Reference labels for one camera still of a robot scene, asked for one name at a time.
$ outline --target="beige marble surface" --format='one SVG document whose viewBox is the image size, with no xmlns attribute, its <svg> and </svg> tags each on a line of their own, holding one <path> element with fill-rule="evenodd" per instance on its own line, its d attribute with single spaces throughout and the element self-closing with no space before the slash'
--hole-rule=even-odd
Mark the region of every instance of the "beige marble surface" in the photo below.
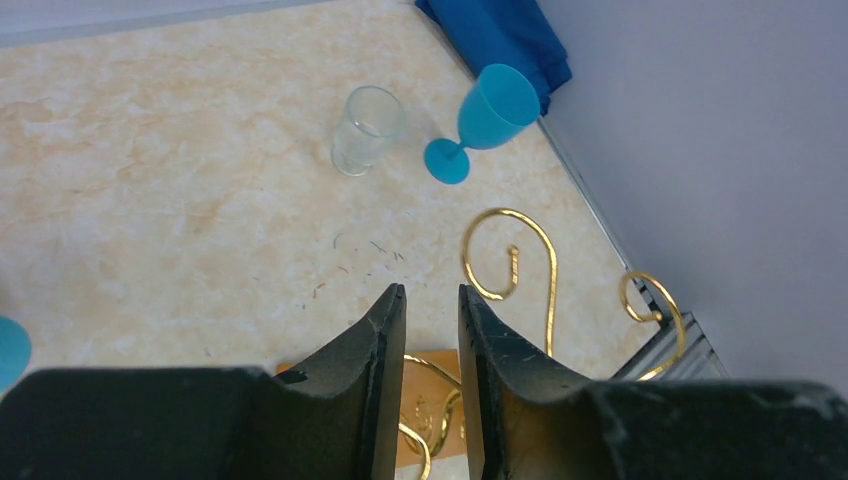
<svg viewBox="0 0 848 480">
<path fill-rule="evenodd" d="M 329 138 L 363 84 L 395 92 L 410 129 L 354 179 L 334 170 Z M 470 85 L 426 18 L 388 0 L 0 50 L 0 313 L 28 329 L 30 369 L 272 368 L 340 333 L 390 282 L 407 288 L 408 349 L 454 347 L 461 235 L 508 206 L 559 253 L 555 356 L 612 374 L 655 327 L 619 306 L 623 267 L 539 128 L 471 152 L 459 186 L 423 165 L 429 139 L 455 138 Z M 494 306 L 541 345 L 541 243 L 492 220 L 475 266 L 505 285 L 510 242 L 522 281 Z"/>
</svg>

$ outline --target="gray wall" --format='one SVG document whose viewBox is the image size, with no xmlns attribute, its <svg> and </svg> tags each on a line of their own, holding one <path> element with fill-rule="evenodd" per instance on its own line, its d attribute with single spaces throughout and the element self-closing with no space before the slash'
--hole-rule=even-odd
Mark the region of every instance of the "gray wall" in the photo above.
<svg viewBox="0 0 848 480">
<path fill-rule="evenodd" d="M 231 5 L 251 0 L 0 0 L 0 33 L 113 22 Z"/>
<path fill-rule="evenodd" d="M 631 266 L 731 375 L 848 393 L 848 2 L 539 3 L 574 71 L 547 127 Z"/>
</svg>

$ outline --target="blue plastic goblet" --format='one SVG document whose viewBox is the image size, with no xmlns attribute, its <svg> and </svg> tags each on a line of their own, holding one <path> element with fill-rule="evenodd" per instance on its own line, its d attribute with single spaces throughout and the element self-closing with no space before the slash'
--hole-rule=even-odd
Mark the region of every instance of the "blue plastic goblet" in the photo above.
<svg viewBox="0 0 848 480">
<path fill-rule="evenodd" d="M 487 66 L 459 109 L 460 142 L 447 138 L 430 142 L 424 150 L 427 169 L 442 183 L 462 182 L 471 169 L 466 148 L 503 145 L 535 122 L 540 108 L 536 90 L 521 72 L 508 65 Z"/>
<path fill-rule="evenodd" d="M 24 372 L 31 352 L 26 330 L 12 319 L 0 316 L 0 393 Z"/>
</svg>

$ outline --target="gold wire decoration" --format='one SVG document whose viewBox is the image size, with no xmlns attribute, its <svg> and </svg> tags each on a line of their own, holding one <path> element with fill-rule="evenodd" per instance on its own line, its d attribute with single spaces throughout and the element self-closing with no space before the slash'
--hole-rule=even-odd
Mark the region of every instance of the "gold wire decoration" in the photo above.
<svg viewBox="0 0 848 480">
<path fill-rule="evenodd" d="M 485 298 L 489 300 L 504 300 L 512 292 L 515 290 L 515 287 L 518 286 L 518 247 L 515 245 L 510 245 L 507 247 L 506 251 L 510 258 L 510 280 L 509 286 L 506 287 L 503 291 L 494 292 L 488 290 L 487 288 L 480 285 L 480 282 L 477 280 L 477 277 L 474 275 L 474 271 L 471 269 L 471 258 L 468 255 L 468 247 L 471 244 L 471 234 L 474 233 L 474 230 L 483 220 L 486 220 L 489 217 L 494 217 L 496 215 L 505 215 L 507 217 L 512 217 L 520 220 L 525 225 L 533 229 L 536 232 L 536 235 L 542 240 L 542 243 L 545 244 L 545 248 L 548 249 L 548 260 L 551 265 L 551 281 L 548 285 L 548 318 L 545 322 L 545 353 L 549 356 L 553 356 L 554 354 L 554 317 L 556 315 L 556 278 L 557 278 L 557 260 L 556 260 L 556 251 L 554 250 L 554 245 L 551 243 L 551 239 L 548 238 L 548 234 L 542 230 L 542 227 L 539 226 L 532 218 L 527 215 L 519 212 L 518 210 L 513 210 L 511 208 L 491 208 L 489 210 L 484 211 L 480 215 L 477 215 L 477 218 L 471 221 L 471 224 L 468 226 L 468 229 L 465 230 L 465 235 L 462 237 L 462 250 L 460 251 L 460 259 L 462 260 L 462 265 L 465 267 L 465 275 L 468 277 L 468 281 L 474 285 L 474 288 L 480 292 Z"/>
<path fill-rule="evenodd" d="M 415 430 L 403 423 L 398 423 L 398 430 L 404 434 L 405 438 L 411 439 L 421 447 L 421 473 L 418 474 L 418 480 L 427 480 L 430 477 L 430 467 L 432 465 L 432 458 L 430 457 L 430 449 L 427 448 L 427 442 Z"/>
<path fill-rule="evenodd" d="M 462 246 L 460 250 L 460 259 L 462 260 L 462 265 L 465 268 L 465 275 L 468 278 L 468 281 L 480 292 L 484 298 L 489 300 L 505 300 L 507 297 L 512 295 L 515 291 L 515 287 L 518 286 L 518 247 L 515 245 L 510 245 L 507 247 L 507 254 L 510 258 L 510 281 L 509 285 L 501 290 L 501 291 L 492 291 L 489 290 L 477 280 L 477 277 L 474 275 L 474 271 L 471 268 L 471 258 L 468 254 L 468 249 L 471 244 L 471 235 L 474 233 L 474 230 L 487 218 L 494 217 L 497 215 L 503 215 L 507 217 L 512 217 L 520 220 L 525 225 L 530 227 L 536 235 L 542 240 L 542 243 L 545 244 L 545 248 L 548 250 L 548 259 L 550 261 L 550 269 L 551 269 L 551 278 L 550 283 L 548 285 L 548 316 L 545 322 L 545 353 L 549 356 L 553 356 L 553 342 L 554 342 L 554 318 L 556 314 L 556 286 L 557 286 L 557 257 L 556 251 L 554 250 L 553 243 L 551 243 L 551 239 L 548 237 L 547 233 L 542 230 L 542 227 L 539 226 L 532 218 L 527 215 L 519 212 L 518 210 L 514 210 L 511 208 L 492 208 L 484 211 L 480 215 L 478 215 L 474 220 L 471 221 L 471 224 L 465 230 L 465 235 L 462 238 Z M 642 272 L 642 271 L 633 271 L 628 272 L 624 276 L 621 277 L 621 280 L 618 284 L 618 294 L 619 299 L 621 300 L 621 305 L 624 307 L 624 310 L 627 312 L 627 315 L 630 316 L 633 320 L 643 323 L 643 322 L 659 322 L 662 321 L 663 315 L 660 312 L 652 311 L 647 315 L 640 315 L 636 313 L 636 310 L 633 309 L 633 306 L 630 304 L 630 301 L 627 299 L 627 282 L 633 280 L 635 278 L 641 278 L 647 280 L 651 284 L 653 284 L 657 290 L 659 290 L 660 294 L 663 296 L 665 301 L 668 303 L 669 310 L 671 310 L 671 315 L 674 320 L 674 326 L 677 330 L 677 349 L 674 355 L 671 356 L 668 360 L 663 362 L 662 364 L 654 367 L 652 370 L 648 371 L 641 377 L 639 380 L 650 380 L 651 378 L 656 377 L 658 374 L 664 372 L 669 367 L 674 365 L 680 357 L 683 356 L 683 352 L 686 345 L 686 330 L 683 328 L 683 315 L 680 313 L 680 308 L 677 307 L 677 303 L 672 298 L 671 294 L 668 293 L 668 290 L 652 275 Z M 444 446 L 445 440 L 447 439 L 448 432 L 450 430 L 451 419 L 453 417 L 453 411 L 456 405 L 462 401 L 462 395 L 460 393 L 461 384 L 460 381 L 451 375 L 449 372 L 441 368 L 440 366 L 428 362 L 423 358 L 418 358 L 412 355 L 404 355 L 404 361 L 412 362 L 417 365 L 423 366 L 439 377 L 441 377 L 446 382 L 450 383 L 453 386 L 453 390 L 448 394 L 447 398 L 444 402 L 444 408 L 442 409 L 442 421 L 439 427 L 438 436 L 432 445 L 428 444 L 418 433 L 416 433 L 413 429 L 407 427 L 404 423 L 399 423 L 398 428 L 405 435 L 405 440 L 407 445 L 416 453 L 421 455 L 421 474 L 418 477 L 419 480 L 427 480 L 430 476 L 430 464 L 432 457 L 436 456 L 439 451 L 441 451 Z M 401 418 L 406 421 L 406 417 L 401 414 Z M 465 439 L 465 425 L 460 426 L 460 436 Z"/>
<path fill-rule="evenodd" d="M 662 313 L 655 311 L 651 311 L 648 315 L 640 315 L 636 313 L 636 310 L 634 310 L 633 306 L 630 305 L 630 301 L 627 299 L 627 282 L 635 278 L 641 278 L 651 282 L 651 284 L 660 291 L 660 295 L 662 295 L 663 299 L 665 299 L 666 303 L 668 303 L 668 308 L 671 310 L 671 317 L 674 320 L 674 328 L 677 330 L 677 350 L 674 352 L 674 355 L 639 377 L 639 380 L 650 380 L 666 371 L 683 356 L 683 351 L 686 347 L 686 330 L 683 328 L 683 315 L 680 313 L 680 308 L 677 307 L 677 303 L 674 301 L 674 298 L 672 298 L 671 294 L 668 293 L 668 290 L 665 289 L 659 280 L 646 272 L 638 270 L 628 272 L 621 277 L 621 281 L 618 282 L 618 298 L 621 300 L 621 305 L 624 307 L 624 310 L 627 311 L 627 315 L 639 323 L 660 322 L 663 319 Z"/>
<path fill-rule="evenodd" d="M 436 365 L 435 363 L 428 362 L 423 358 L 414 357 L 412 355 L 404 355 L 403 360 L 406 362 L 414 363 L 416 365 L 420 365 L 431 372 L 438 375 L 444 381 L 451 384 L 453 389 L 448 393 L 448 396 L 445 398 L 444 406 L 442 407 L 441 418 L 442 421 L 439 424 L 438 435 L 436 435 L 436 439 L 433 443 L 426 442 L 427 448 L 430 450 L 430 455 L 435 457 L 442 451 L 442 447 L 445 446 L 445 441 L 448 439 L 448 433 L 450 432 L 451 420 L 453 420 L 453 411 L 456 409 L 457 404 L 462 400 L 462 394 L 460 393 L 461 384 L 459 383 L 459 379 L 451 375 L 450 372 L 443 369 L 442 367 Z M 406 444 L 412 449 L 415 453 L 420 453 L 418 445 L 413 443 L 413 441 L 409 437 L 405 437 Z"/>
</svg>

